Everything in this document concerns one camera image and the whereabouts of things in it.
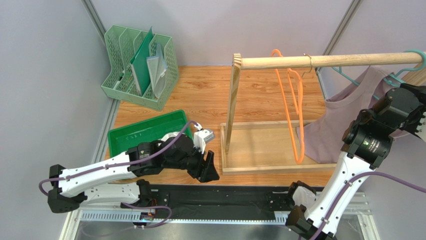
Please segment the mauve tank top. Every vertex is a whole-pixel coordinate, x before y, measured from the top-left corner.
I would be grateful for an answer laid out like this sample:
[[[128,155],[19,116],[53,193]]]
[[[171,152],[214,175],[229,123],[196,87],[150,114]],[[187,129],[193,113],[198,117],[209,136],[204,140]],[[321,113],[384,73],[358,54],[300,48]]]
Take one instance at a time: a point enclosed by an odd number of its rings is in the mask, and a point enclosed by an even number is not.
[[[342,137],[363,109],[370,109],[392,86],[384,81],[391,72],[369,66],[355,81],[325,100],[325,113],[303,126],[304,154],[318,164],[335,164],[343,145]]]

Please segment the orange velvet hanger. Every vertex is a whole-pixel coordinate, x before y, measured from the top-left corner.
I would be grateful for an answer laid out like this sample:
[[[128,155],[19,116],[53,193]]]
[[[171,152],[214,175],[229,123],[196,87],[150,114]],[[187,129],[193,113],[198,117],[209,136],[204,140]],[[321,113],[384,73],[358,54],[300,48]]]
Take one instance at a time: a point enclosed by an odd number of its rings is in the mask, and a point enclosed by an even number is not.
[[[289,135],[291,140],[291,146],[293,150],[294,160],[297,165],[301,165],[303,163],[303,160],[305,158],[305,129],[304,129],[304,118],[303,118],[303,99],[304,99],[304,87],[303,87],[303,75],[300,75],[296,70],[293,70],[291,68],[286,69],[286,76],[288,80],[288,85],[290,87],[290,92],[294,104],[295,113],[298,116],[299,120],[299,134],[298,134],[298,140],[300,145],[300,151],[298,151],[296,147],[296,138],[295,133],[293,131],[291,118],[290,118],[290,112],[289,112],[289,106],[286,99],[286,94],[284,91],[283,81],[280,76],[279,70],[275,69],[275,74],[278,80],[278,84],[280,87],[283,104],[284,104],[284,112],[286,121],[288,123],[288,129],[289,129]]]

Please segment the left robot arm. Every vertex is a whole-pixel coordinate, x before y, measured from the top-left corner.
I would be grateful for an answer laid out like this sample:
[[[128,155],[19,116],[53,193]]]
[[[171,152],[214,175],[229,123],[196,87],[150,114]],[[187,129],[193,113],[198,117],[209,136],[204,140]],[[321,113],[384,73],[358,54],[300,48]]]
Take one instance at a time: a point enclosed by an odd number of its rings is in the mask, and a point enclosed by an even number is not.
[[[121,208],[156,206],[157,200],[146,180],[125,186],[113,182],[158,175],[164,169],[184,170],[200,183],[218,181],[215,154],[205,151],[206,142],[211,138],[206,129],[197,131],[193,138],[170,132],[103,162],[80,168],[53,165],[49,169],[52,189],[47,193],[47,204],[55,214],[93,204],[118,203]]]

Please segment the white tank top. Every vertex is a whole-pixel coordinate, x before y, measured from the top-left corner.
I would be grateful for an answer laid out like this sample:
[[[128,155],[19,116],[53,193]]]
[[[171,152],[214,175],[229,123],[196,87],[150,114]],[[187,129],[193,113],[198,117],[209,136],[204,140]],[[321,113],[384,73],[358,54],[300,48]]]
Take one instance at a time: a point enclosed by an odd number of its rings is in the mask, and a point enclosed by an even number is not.
[[[167,134],[165,134],[160,140],[163,142],[166,142],[169,138],[174,138],[176,136],[179,135],[179,131],[175,131],[175,132],[169,132]]]

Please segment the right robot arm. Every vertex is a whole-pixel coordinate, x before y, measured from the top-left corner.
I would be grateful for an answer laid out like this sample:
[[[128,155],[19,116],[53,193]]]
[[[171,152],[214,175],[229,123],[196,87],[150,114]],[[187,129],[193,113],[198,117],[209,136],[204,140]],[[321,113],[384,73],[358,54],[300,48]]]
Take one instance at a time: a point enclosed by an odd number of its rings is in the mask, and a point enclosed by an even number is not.
[[[359,112],[344,132],[336,168],[312,206],[297,203],[298,193],[316,191],[301,181],[293,182],[286,196],[292,207],[285,225],[300,239],[334,240],[343,213],[359,187],[389,155],[392,133],[406,131],[426,138],[426,88],[402,83],[382,96],[372,108]]]

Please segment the teal hanger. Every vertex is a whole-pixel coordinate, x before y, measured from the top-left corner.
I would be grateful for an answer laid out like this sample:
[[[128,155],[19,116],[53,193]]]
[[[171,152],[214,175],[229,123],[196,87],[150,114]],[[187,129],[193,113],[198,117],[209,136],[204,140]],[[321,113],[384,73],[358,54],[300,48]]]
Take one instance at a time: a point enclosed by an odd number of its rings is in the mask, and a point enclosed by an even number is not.
[[[359,86],[360,83],[344,73],[343,67],[378,66],[378,65],[407,65],[419,64],[416,67],[405,67],[397,72],[385,76],[382,81],[390,87],[400,87],[406,81],[400,75],[405,72],[417,72],[426,68],[426,53],[418,49],[409,49],[397,53],[372,53],[348,55],[345,62],[332,69],[348,80],[352,85]]]

